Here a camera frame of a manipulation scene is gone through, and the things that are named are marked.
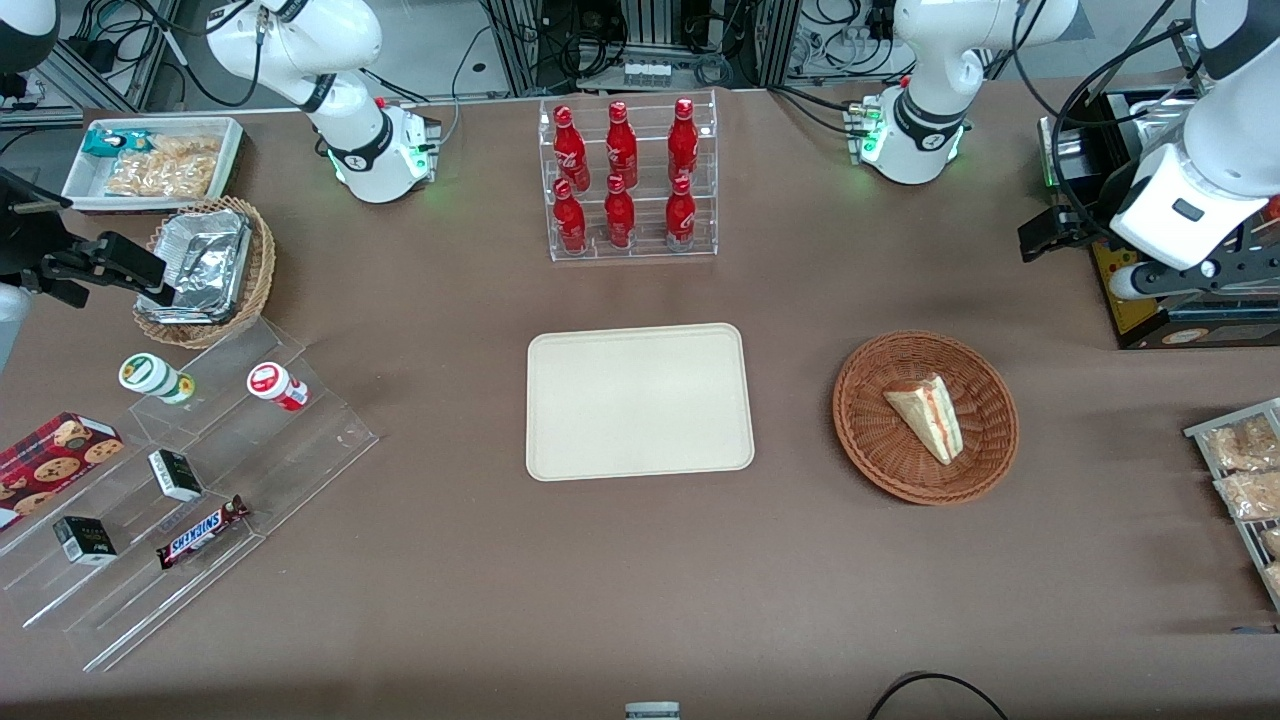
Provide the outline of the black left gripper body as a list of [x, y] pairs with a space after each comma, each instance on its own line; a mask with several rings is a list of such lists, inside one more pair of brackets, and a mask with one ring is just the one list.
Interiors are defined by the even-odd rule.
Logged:
[[1070, 204], [1075, 213], [1075, 220], [1071, 228], [1070, 247], [1084, 249], [1102, 243], [1107, 249], [1120, 249], [1121, 238], [1110, 227], [1120, 200], [1121, 192], [1119, 190], [1101, 190], [1097, 193], [1084, 195], [1071, 191]]

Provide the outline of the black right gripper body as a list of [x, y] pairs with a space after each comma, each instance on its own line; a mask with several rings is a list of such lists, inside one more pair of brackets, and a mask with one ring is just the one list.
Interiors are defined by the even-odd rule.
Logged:
[[82, 238], [70, 233], [61, 211], [70, 200], [6, 170], [1, 170], [1, 282], [19, 286], [24, 272], [40, 273], [45, 256], [67, 252], [70, 264], [95, 275], [97, 272], [76, 246]]

